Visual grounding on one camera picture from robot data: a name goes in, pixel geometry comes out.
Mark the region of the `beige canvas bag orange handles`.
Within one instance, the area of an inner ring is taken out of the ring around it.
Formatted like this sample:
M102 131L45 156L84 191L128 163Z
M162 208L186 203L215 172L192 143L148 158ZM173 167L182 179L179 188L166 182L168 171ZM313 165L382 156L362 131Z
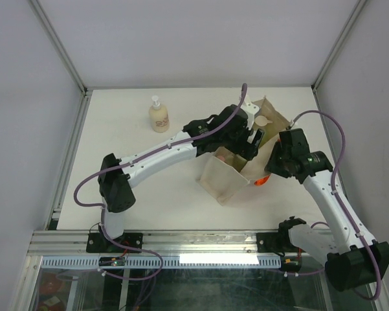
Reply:
M289 121L276 111L266 97L252 103L260 107L259 115L267 117L274 123L276 135L258 149L258 155L251 161L220 147L206 162L198 183L221 205L247 185L252 183L255 186L262 186L268 181L271 174L265 171L265 166L279 133L289 125ZM226 162L222 162L217 156L225 157Z

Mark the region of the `cream pump lotion bottle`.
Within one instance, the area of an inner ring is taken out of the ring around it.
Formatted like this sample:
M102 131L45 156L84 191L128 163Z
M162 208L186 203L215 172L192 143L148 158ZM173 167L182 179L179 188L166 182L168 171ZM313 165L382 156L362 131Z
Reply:
M152 104L149 108L150 124L152 129L157 133L164 133L170 127L168 110L162 104L157 95L151 97Z

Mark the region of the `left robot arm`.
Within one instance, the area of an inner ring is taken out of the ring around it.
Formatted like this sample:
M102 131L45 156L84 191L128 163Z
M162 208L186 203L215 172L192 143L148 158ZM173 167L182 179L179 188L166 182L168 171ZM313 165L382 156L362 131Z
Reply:
M258 154L263 131L252 126L260 108L255 104L230 105L218 115L189 122L174 137L150 150L130 157L104 157L99 191L105 209L100 244L108 251L122 246L125 213L135 202L133 188L150 176L181 161L215 152L223 147L243 159Z

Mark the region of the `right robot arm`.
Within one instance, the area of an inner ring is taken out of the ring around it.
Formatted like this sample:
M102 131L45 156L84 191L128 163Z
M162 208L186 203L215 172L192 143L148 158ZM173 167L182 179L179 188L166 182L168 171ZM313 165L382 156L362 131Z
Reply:
M325 153L310 151L303 130L280 132L265 169L295 178L314 199L331 231L327 237L292 216L279 224L266 248L277 253L294 248L306 251L324 266L328 280L339 292L381 283L389 266L389 243L378 242L341 197L332 164Z

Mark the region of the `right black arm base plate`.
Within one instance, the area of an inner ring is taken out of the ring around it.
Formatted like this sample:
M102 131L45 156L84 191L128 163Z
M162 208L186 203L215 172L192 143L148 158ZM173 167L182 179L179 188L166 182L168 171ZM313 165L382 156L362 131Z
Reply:
M292 232L259 232L256 234L256 245L259 253L296 253L298 248L307 250L314 245L315 238L310 234Z

